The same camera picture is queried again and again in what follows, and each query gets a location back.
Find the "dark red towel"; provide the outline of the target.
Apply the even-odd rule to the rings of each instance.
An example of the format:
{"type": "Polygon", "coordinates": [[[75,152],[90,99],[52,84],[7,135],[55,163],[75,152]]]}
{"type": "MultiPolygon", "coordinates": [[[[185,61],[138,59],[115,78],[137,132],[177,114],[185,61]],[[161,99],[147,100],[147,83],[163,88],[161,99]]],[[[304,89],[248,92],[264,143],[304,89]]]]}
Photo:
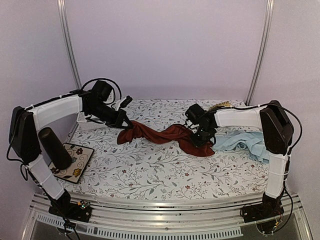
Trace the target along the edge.
{"type": "Polygon", "coordinates": [[[195,146],[191,139],[193,131],[181,124],[172,124],[163,131],[156,131],[137,121],[133,121],[132,125],[133,128],[124,129],[118,134],[116,140],[118,145],[144,138],[158,145],[176,141],[183,152],[196,157],[210,157],[215,154],[212,149],[213,144],[210,142],[203,146],[195,146]]]}

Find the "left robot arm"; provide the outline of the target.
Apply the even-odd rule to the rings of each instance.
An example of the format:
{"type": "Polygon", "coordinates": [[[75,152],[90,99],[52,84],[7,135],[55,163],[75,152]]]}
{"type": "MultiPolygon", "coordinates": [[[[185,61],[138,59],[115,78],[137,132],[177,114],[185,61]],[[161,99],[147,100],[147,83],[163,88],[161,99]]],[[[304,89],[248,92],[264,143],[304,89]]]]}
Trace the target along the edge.
{"type": "Polygon", "coordinates": [[[42,156],[38,133],[49,124],[70,115],[83,112],[88,117],[96,117],[99,122],[116,129],[133,127],[124,108],[133,100],[130,96],[120,97],[108,103],[113,87],[117,84],[107,78],[93,79],[93,87],[83,87],[49,100],[30,105],[17,106],[12,111],[8,150],[14,150],[16,162],[35,178],[37,185],[56,200],[55,209],[63,216],[74,213],[74,205],[66,200],[67,191],[57,182],[42,156]]]}

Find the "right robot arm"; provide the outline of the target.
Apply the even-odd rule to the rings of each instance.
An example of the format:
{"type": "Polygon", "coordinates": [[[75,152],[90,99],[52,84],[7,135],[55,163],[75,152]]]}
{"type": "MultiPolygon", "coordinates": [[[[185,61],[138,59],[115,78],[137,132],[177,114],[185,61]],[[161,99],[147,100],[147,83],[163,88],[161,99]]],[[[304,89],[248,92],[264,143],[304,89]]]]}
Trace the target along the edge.
{"type": "Polygon", "coordinates": [[[294,126],[288,117],[290,113],[276,100],[250,107],[217,105],[210,110],[194,104],[185,112],[187,120],[198,126],[190,137],[196,147],[208,143],[217,146],[217,128],[259,128],[269,163],[268,182],[264,192],[269,199],[258,208],[262,218],[269,218],[278,210],[278,203],[274,199],[280,198],[285,190],[289,160],[295,146],[292,142],[294,126]]]}

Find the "woven bamboo tray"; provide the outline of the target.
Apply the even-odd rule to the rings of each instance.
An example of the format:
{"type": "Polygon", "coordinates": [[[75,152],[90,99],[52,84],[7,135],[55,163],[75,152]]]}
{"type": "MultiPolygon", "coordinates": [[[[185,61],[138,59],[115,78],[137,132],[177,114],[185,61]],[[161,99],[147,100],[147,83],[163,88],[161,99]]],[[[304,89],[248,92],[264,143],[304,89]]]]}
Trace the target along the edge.
{"type": "Polygon", "coordinates": [[[220,102],[220,103],[217,103],[211,107],[208,108],[208,111],[214,111],[214,110],[217,110],[217,109],[220,109],[220,108],[226,108],[226,107],[231,107],[232,105],[230,104],[229,101],[224,101],[224,102],[220,102]]]}

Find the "white perforated plastic basket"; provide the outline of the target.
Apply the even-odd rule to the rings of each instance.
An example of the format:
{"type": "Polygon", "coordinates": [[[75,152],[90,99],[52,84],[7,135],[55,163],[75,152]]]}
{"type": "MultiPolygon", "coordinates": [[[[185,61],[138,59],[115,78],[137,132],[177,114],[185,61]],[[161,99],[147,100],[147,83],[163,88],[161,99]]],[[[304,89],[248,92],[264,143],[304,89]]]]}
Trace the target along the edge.
{"type": "MultiPolygon", "coordinates": [[[[112,90],[111,93],[108,96],[108,99],[104,101],[107,105],[112,105],[115,101],[115,91],[112,90]]],[[[83,131],[87,130],[95,130],[100,128],[105,128],[106,125],[101,120],[99,120],[97,117],[89,117],[86,116],[83,112],[78,113],[76,122],[79,125],[79,128],[83,131]]]]}

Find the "light blue towel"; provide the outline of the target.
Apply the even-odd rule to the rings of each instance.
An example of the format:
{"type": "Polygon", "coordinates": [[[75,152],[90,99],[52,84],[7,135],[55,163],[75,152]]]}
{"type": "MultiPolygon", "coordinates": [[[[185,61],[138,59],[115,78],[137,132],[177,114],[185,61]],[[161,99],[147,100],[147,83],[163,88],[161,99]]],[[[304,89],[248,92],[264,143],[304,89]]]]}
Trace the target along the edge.
{"type": "Polygon", "coordinates": [[[225,135],[216,135],[215,144],[212,147],[215,151],[247,150],[250,158],[268,164],[270,161],[269,152],[264,143],[263,133],[260,131],[231,131],[225,135]]]}

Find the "floral patterned table mat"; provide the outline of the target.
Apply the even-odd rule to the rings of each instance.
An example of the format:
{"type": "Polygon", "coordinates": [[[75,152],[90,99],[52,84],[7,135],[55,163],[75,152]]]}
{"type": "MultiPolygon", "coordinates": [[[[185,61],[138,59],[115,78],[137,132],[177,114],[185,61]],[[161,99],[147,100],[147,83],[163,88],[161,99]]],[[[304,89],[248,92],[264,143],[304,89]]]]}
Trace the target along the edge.
{"type": "MultiPolygon", "coordinates": [[[[259,132],[256,127],[220,127],[227,132],[259,132]]],[[[119,129],[76,130],[68,143],[94,149],[77,184],[60,179],[68,191],[108,198],[152,201],[199,200],[263,193],[269,163],[248,150],[219,151],[209,157],[185,153],[178,142],[156,144],[144,138],[117,144],[119,129]]]]}

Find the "floral square ceramic plate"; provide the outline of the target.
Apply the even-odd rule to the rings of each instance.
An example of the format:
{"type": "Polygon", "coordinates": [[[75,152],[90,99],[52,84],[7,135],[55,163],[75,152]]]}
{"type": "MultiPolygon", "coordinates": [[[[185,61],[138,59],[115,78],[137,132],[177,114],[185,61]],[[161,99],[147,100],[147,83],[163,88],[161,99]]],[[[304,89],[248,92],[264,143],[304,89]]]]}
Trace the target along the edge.
{"type": "Polygon", "coordinates": [[[55,177],[65,180],[67,182],[77,184],[84,173],[90,159],[95,150],[90,147],[85,147],[77,144],[63,143],[64,148],[71,157],[71,165],[64,170],[59,170],[51,162],[49,169],[55,177]]]}

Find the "front aluminium rail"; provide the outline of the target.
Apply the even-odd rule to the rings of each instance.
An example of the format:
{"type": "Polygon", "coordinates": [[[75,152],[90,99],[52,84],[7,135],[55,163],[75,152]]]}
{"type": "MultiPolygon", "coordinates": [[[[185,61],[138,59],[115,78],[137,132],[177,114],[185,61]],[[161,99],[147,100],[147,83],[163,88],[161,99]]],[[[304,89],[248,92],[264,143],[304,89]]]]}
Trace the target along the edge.
{"type": "Polygon", "coordinates": [[[90,201],[89,222],[75,222],[68,236],[82,240],[311,240],[296,193],[284,195],[275,233],[259,231],[259,221],[245,222],[242,207],[258,204],[261,194],[200,200],[137,200],[72,194],[73,202],[90,201]]]}

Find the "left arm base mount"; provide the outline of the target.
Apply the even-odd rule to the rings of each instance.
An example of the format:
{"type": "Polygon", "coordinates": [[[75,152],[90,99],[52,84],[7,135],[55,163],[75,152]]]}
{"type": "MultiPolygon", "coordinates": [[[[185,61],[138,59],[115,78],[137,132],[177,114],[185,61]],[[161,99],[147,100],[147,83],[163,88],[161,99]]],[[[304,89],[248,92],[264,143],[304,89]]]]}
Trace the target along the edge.
{"type": "Polygon", "coordinates": [[[83,201],[78,203],[71,202],[51,202],[48,212],[52,215],[65,217],[69,220],[88,223],[92,216],[93,208],[83,201]]]}

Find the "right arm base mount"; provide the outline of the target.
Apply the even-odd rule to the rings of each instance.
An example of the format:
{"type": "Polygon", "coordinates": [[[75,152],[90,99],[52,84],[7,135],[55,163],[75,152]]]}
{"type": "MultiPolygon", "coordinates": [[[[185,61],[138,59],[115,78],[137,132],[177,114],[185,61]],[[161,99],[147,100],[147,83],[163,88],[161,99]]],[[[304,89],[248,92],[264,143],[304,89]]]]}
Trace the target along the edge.
{"type": "Polygon", "coordinates": [[[239,211],[245,223],[265,220],[273,217],[283,217],[284,208],[281,200],[274,202],[262,202],[256,204],[245,204],[239,211]]]}

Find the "left aluminium frame post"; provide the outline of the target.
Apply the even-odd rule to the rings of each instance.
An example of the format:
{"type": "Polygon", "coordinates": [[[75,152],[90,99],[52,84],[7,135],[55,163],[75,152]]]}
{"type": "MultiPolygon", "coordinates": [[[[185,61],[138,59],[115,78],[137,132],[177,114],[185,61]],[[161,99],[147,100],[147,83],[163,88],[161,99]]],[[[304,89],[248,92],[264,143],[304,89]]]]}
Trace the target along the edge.
{"type": "Polygon", "coordinates": [[[70,69],[72,72],[75,86],[79,89],[82,87],[82,83],[81,83],[78,66],[76,62],[76,57],[75,57],[75,53],[72,45],[72,39],[71,39],[68,17],[67,17],[66,1],[57,0],[57,8],[58,8],[62,35],[63,35],[66,52],[67,52],[67,56],[70,64],[70,69]]]}

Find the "aluminium frame post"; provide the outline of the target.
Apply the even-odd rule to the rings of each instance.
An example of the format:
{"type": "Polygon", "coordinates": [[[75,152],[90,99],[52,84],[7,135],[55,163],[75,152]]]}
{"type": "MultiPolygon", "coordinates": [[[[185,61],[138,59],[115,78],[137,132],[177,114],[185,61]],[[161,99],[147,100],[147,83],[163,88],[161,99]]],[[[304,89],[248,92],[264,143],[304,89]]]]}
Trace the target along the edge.
{"type": "Polygon", "coordinates": [[[274,0],[267,0],[266,1],[264,20],[263,20],[263,25],[262,25],[262,32],[261,32],[260,41],[259,41],[258,54],[257,54],[257,58],[255,61],[253,75],[251,78],[249,89],[248,89],[248,92],[247,92],[247,95],[246,95],[246,98],[244,101],[244,103],[246,105],[250,105],[252,103],[256,88],[258,86],[258,81],[259,81],[260,73],[262,70],[265,52],[267,49],[268,39],[269,39],[270,31],[271,31],[274,6],[275,6],[274,0]]]}
{"type": "Polygon", "coordinates": [[[71,39],[68,17],[67,17],[66,1],[57,0],[57,8],[58,8],[62,35],[63,35],[66,52],[67,52],[67,56],[70,64],[70,69],[72,72],[75,86],[79,89],[82,87],[82,83],[81,83],[78,66],[76,62],[76,57],[75,57],[75,53],[72,45],[72,39],[71,39]]]}

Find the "right aluminium frame post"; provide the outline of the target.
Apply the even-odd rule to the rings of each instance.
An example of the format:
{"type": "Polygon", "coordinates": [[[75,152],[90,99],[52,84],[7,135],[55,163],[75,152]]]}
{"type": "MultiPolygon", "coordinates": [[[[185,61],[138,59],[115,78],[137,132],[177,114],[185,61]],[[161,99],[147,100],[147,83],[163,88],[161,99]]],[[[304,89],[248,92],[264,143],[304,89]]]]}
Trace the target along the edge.
{"type": "Polygon", "coordinates": [[[258,54],[257,54],[257,58],[255,61],[253,75],[251,78],[249,89],[248,89],[248,92],[247,92],[247,95],[246,95],[246,98],[244,101],[244,103],[246,105],[250,105],[252,103],[256,88],[258,86],[258,81],[259,81],[260,73],[262,70],[265,52],[267,49],[268,39],[269,39],[270,31],[271,31],[274,6],[275,6],[274,0],[267,0],[266,1],[264,20],[263,20],[263,25],[262,25],[262,32],[261,32],[260,41],[259,41],[258,54]]]}

